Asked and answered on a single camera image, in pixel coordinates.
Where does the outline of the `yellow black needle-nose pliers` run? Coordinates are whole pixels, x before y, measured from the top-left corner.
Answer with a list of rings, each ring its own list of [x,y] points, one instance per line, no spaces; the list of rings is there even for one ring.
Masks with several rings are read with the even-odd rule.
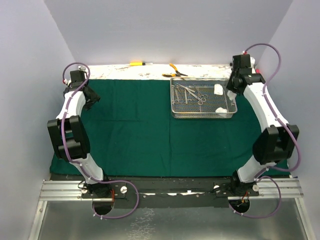
[[[174,73],[163,73],[162,76],[165,78],[173,78],[173,77],[187,77],[187,74],[181,73],[178,71],[177,67],[172,64],[169,63],[169,66],[172,67],[174,69]]]

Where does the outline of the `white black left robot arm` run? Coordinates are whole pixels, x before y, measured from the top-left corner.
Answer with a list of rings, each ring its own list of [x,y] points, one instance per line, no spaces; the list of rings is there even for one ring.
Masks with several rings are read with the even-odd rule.
[[[85,179],[84,188],[92,195],[106,198],[112,187],[108,176],[94,161],[90,141],[81,120],[82,110],[89,110],[101,97],[89,87],[84,69],[70,72],[63,92],[63,107],[55,119],[47,122],[47,129],[55,155],[70,163]]]

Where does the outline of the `steel tweezers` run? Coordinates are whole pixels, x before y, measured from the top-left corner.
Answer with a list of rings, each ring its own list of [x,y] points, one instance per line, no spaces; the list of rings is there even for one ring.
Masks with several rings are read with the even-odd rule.
[[[186,86],[183,86],[183,85],[181,85],[181,84],[178,84],[178,86],[184,88],[187,92],[189,92],[189,93],[190,93],[192,96],[194,96],[195,98],[197,97],[197,95],[195,95],[195,91],[194,91],[194,90],[192,90],[192,89],[190,89],[190,88],[188,88],[188,87],[186,87]]]

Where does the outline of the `white gauze pad top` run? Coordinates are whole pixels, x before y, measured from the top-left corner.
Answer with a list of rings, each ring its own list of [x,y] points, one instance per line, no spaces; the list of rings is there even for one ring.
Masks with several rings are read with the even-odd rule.
[[[215,84],[214,85],[214,94],[218,96],[222,96],[224,94],[224,89],[223,86],[220,84]]]

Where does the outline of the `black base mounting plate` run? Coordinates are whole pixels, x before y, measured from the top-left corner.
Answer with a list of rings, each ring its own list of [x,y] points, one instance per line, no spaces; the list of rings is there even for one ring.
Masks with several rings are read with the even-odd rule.
[[[255,183],[243,195],[234,195],[231,192],[232,177],[112,177],[107,184],[111,186],[110,200],[96,201],[115,203],[118,208],[198,208],[214,207],[226,208],[230,199],[242,200],[249,197],[249,192],[258,190]],[[84,178],[80,175],[52,174],[51,181],[80,181],[84,188]],[[148,196],[143,193],[179,193],[187,190],[204,191],[204,196]]]

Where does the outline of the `dark green surgical cloth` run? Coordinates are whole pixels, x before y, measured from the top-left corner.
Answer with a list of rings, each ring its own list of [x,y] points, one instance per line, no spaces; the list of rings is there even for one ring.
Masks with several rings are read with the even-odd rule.
[[[249,102],[229,119],[176,119],[168,80],[91,80],[101,99],[81,120],[90,153],[110,176],[230,176],[261,133]]]

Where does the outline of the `steel mesh instrument tray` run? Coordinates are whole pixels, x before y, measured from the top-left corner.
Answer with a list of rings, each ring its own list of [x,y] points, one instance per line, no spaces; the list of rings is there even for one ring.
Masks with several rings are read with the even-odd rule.
[[[226,78],[172,77],[171,113],[176,119],[230,119],[237,111]]]

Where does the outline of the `steel surgical scissors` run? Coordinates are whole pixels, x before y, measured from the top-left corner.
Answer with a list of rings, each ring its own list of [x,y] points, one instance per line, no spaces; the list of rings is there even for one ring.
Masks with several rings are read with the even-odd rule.
[[[202,94],[200,92],[200,89],[195,85],[194,85],[194,91],[195,91],[195,95],[197,95],[197,98],[198,98],[198,104],[200,106],[203,105],[207,101],[206,95]]]

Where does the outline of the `aluminium extrusion rail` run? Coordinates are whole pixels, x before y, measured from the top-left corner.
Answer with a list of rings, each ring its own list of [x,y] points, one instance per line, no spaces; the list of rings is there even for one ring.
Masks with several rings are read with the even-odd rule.
[[[264,178],[257,183],[255,187],[257,192],[250,191],[249,199],[276,199],[281,196],[283,199],[298,199],[303,198],[304,193],[298,178],[276,178],[274,182]],[[40,201],[108,201],[110,198],[101,198],[86,190],[81,190],[83,184],[79,180],[72,181],[52,181],[47,180],[42,183],[40,190]],[[204,191],[186,190],[181,192],[165,192],[155,193],[146,192],[142,194],[143,198],[151,197],[176,197],[176,196],[193,196],[202,197]]]

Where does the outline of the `yellow handled screwdriver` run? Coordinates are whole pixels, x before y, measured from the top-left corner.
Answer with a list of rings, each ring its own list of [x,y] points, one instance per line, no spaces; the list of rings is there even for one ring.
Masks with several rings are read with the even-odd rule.
[[[130,62],[129,65],[131,67],[136,67],[136,66],[148,66],[152,65],[152,62],[143,62],[143,61],[137,61],[137,62]]]

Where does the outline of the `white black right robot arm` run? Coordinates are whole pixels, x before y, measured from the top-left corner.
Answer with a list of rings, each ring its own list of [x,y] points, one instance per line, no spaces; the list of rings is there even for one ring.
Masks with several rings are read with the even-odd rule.
[[[253,71],[249,54],[232,57],[227,89],[247,99],[261,128],[261,134],[252,146],[252,156],[231,177],[230,191],[241,196],[263,173],[292,156],[300,130],[280,114],[270,98],[264,77]]]

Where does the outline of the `white gauze pad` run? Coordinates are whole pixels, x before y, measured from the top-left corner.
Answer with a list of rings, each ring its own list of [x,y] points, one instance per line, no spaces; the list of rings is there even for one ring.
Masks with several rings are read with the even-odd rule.
[[[222,96],[224,94],[224,89],[223,86],[220,84],[215,84],[214,85],[214,94],[218,96]]]
[[[231,90],[228,90],[228,91],[227,91],[227,96],[228,96],[228,98],[229,98],[229,100],[230,100],[230,104],[231,104],[232,106],[235,106],[235,105],[236,105],[236,97],[237,97],[237,94],[234,93],[234,92],[232,92]]]
[[[228,110],[222,107],[219,107],[215,110],[216,113],[227,113]]]

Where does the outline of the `white gauze pad bottom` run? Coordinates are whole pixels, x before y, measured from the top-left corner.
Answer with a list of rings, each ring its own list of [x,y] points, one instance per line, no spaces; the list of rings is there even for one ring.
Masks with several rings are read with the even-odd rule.
[[[215,110],[216,113],[227,113],[228,110],[222,107],[219,107]]]

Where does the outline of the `steel surgical forceps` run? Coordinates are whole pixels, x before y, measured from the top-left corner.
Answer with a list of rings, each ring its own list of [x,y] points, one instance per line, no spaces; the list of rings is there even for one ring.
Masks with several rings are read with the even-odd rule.
[[[179,88],[178,88],[178,87],[175,87],[175,88],[174,88],[174,93],[175,93],[175,97],[176,97],[175,102],[176,102],[177,104],[183,103],[183,100],[180,98],[180,91],[179,91]]]

